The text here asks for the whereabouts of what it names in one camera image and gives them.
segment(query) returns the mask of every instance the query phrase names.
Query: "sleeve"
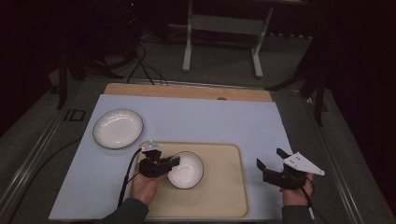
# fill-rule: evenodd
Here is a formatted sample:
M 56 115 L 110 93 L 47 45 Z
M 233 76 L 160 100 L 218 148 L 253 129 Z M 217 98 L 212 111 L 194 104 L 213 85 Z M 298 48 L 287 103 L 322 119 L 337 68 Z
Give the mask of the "sleeve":
M 148 214 L 148 207 L 137 199 L 128 198 L 126 199 L 122 206 L 117 208 L 112 214 L 99 220 L 98 224 L 127 224 L 143 223 Z
M 314 223 L 308 207 L 304 205 L 282 207 L 282 224 L 310 224 Z

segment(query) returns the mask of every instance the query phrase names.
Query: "human hand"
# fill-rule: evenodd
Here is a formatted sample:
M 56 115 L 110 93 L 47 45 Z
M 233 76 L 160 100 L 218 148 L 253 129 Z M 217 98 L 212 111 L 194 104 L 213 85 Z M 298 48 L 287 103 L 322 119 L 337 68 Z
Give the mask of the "human hand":
M 306 178 L 313 181 L 314 175 L 313 174 L 306 174 Z M 306 194 L 311 198 L 312 194 L 314 193 L 314 186 L 309 180 L 305 180 L 305 184 L 303 186 Z M 303 194 L 301 189 L 291 190 L 291 189 L 281 189 L 283 196 L 283 205 L 308 205 L 308 200 L 306 196 Z
M 167 175 L 147 178 L 141 174 L 134 177 L 132 182 L 132 196 L 140 202 L 149 206 L 154 195 L 157 193 L 158 185 L 165 180 Z

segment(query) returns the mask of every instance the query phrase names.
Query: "bowl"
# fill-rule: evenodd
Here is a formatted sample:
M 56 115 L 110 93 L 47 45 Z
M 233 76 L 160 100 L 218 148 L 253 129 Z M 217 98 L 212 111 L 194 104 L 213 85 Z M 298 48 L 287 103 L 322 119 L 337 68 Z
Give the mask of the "bowl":
M 177 157 L 180 158 L 180 164 L 169 172 L 169 181 L 179 189 L 193 188 L 204 176 L 202 160 L 195 153 L 189 151 L 179 152 L 173 158 Z
M 93 138 L 102 147 L 131 145 L 143 131 L 143 120 L 133 110 L 116 109 L 105 113 L 93 127 Z

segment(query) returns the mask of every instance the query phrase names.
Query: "wooden board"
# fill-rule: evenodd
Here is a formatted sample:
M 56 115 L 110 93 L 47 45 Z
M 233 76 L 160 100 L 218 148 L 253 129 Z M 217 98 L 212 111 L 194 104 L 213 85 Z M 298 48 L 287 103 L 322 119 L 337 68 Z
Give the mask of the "wooden board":
M 105 89 L 105 94 L 212 100 L 224 98 L 233 101 L 272 102 L 271 94 L 268 91 L 192 86 L 154 86 L 144 84 L 110 83 Z
M 197 154 L 204 163 L 205 171 L 202 180 L 192 189 L 178 189 L 168 179 L 163 181 L 149 206 L 148 219 L 233 218 L 244 217 L 248 213 L 246 181 L 238 146 L 154 142 L 163 144 L 162 157 L 181 151 Z M 139 153 L 137 160 L 142 159 L 144 155 Z

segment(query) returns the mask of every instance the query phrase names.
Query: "dark background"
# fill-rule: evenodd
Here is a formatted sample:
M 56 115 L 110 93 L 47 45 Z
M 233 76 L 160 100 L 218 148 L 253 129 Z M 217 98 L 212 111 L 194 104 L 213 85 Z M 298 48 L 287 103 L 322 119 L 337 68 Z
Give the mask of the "dark background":
M 66 40 L 67 46 L 94 59 L 106 53 L 134 51 L 133 36 L 141 30 L 123 32 L 124 3 L 1 3 L 0 136 L 51 88 L 48 73 L 58 67 L 60 52 L 65 48 L 60 43 Z M 186 23 L 187 1 L 135 3 L 139 9 L 133 11 L 135 27 L 142 22 L 166 36 L 168 23 Z M 207 10 L 207 5 L 200 9 Z M 268 29 L 285 38 L 314 37 L 296 76 L 312 69 L 326 73 L 326 87 L 332 90 L 394 214 L 395 9 L 396 4 L 390 0 L 335 2 L 334 9 L 326 14 L 315 7 L 282 6 L 276 7 Z M 246 12 L 241 9 L 232 13 Z M 130 45 L 122 45 L 122 37 L 131 38 Z

